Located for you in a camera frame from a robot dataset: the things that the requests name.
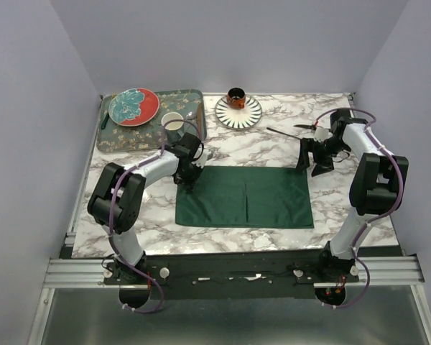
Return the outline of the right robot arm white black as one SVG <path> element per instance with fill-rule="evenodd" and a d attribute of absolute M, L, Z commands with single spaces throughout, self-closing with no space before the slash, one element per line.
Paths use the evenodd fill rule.
<path fill-rule="evenodd" d="M 330 128 L 310 126 L 314 137 L 300 140 L 296 169 L 305 171 L 314 162 L 311 176 L 334 170 L 333 158 L 342 151 L 355 155 L 358 167 L 349 190 L 351 209 L 339 232 L 329 241 L 331 257 L 316 264 L 321 280 L 333 281 L 342 273 L 340 260 L 357 258 L 358 248 L 369 228 L 379 219 L 395 212 L 403 199 L 409 161 L 389 151 L 374 135 L 371 125 L 376 117 L 355 108 L 337 108 L 324 112 L 319 118 L 330 117 Z"/>

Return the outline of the dark green cloth napkin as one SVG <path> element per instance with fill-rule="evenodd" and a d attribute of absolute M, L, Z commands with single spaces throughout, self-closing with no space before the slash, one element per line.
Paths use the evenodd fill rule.
<path fill-rule="evenodd" d="M 311 229 L 314 222 L 307 175 L 291 167 L 207 166 L 192 190 L 177 187 L 175 223 Z"/>

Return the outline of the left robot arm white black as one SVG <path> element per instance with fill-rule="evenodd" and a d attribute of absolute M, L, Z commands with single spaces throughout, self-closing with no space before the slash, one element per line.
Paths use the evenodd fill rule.
<path fill-rule="evenodd" d="M 185 190 L 192 190 L 208 155 L 204 144 L 186 133 L 176 143 L 163 146 L 152 156 L 126 168 L 107 164 L 88 202 L 88 213 L 108 234 L 108 240 L 123 264 L 120 275 L 130 284 L 144 278 L 144 250 L 133 230 L 146 188 L 167 177 Z"/>

